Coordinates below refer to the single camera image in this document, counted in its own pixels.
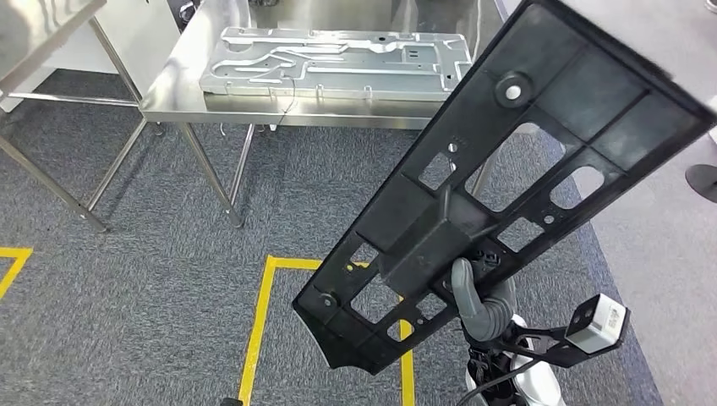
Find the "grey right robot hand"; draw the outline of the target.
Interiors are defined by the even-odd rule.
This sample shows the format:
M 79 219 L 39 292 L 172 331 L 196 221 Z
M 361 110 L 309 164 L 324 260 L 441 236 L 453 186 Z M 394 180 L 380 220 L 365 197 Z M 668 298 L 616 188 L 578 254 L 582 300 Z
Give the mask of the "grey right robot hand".
M 513 277 L 481 298 L 474 283 L 473 265 L 468 259 L 459 257 L 452 262 L 451 286 L 462 325 L 472 339 L 488 342 L 508 328 L 517 309 Z

